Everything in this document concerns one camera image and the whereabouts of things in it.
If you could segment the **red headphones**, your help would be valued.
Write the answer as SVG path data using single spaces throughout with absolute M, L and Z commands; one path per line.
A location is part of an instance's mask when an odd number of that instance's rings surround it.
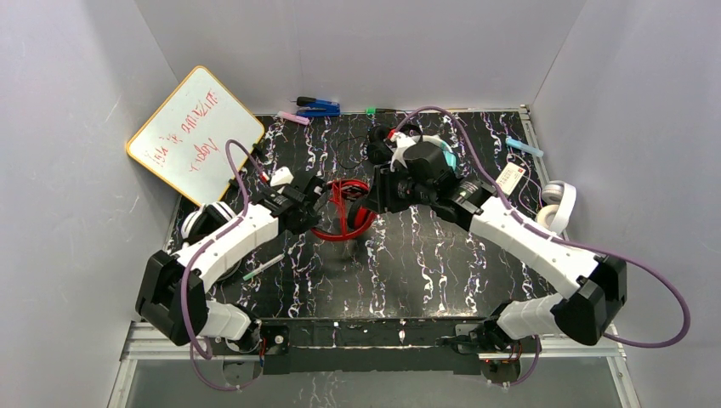
M 325 192 L 329 192 L 329 201 L 336 207 L 340 232 L 331 233 L 319 227 L 310 232 L 323 241 L 350 241 L 360 237 L 370 229 L 377 214 L 365 208 L 361 199 L 370 193 L 370 186 L 359 179 L 341 178 L 326 183 Z

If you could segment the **black and white headphones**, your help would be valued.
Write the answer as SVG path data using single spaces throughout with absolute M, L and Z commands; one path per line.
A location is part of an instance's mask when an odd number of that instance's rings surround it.
M 202 205 L 194 212 L 191 212 L 182 223 L 180 230 L 181 249 L 184 250 L 205 239 L 235 216 L 236 213 L 223 201 Z

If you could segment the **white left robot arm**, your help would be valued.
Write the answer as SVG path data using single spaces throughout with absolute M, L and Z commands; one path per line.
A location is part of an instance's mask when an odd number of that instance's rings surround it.
M 303 234 L 320 221 L 315 206 L 327 183 L 283 167 L 249 199 L 247 208 L 195 244 L 160 250 L 145 266 L 135 310 L 172 343 L 199 337 L 246 340 L 259 321 L 245 309 L 207 299 L 207 291 L 235 264 L 284 232 Z

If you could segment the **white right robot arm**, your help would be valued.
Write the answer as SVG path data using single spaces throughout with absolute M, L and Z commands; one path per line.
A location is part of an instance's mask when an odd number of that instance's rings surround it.
M 506 208 L 488 183 L 460 177 L 436 143 L 412 140 L 389 161 L 372 163 L 372 187 L 362 207 L 381 214 L 426 205 L 437 217 L 501 247 L 556 291 L 530 301 L 504 302 L 468 335 L 441 343 L 501 350 L 526 337 L 563 334 L 593 346 L 624 305 L 624 261 L 556 242 L 537 223 Z

